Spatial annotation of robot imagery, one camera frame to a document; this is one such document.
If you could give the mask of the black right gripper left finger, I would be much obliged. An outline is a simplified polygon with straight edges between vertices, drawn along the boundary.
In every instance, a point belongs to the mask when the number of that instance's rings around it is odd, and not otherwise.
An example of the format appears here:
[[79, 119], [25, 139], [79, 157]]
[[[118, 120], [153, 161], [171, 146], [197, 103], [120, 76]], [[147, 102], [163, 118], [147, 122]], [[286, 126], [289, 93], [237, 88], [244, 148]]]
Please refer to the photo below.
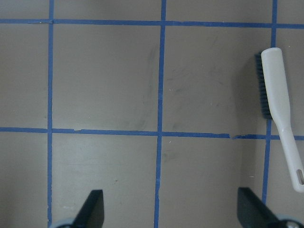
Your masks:
[[103, 190], [92, 190], [72, 222], [72, 228], [101, 228], [105, 219]]

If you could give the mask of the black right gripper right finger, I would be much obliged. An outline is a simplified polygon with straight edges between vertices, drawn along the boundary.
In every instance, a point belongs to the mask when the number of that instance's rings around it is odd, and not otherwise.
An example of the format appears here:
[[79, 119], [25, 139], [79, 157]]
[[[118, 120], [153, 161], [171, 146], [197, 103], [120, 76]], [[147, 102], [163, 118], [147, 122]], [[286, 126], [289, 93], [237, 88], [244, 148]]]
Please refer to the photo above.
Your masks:
[[280, 220], [250, 189], [237, 190], [237, 218], [243, 228], [282, 228]]

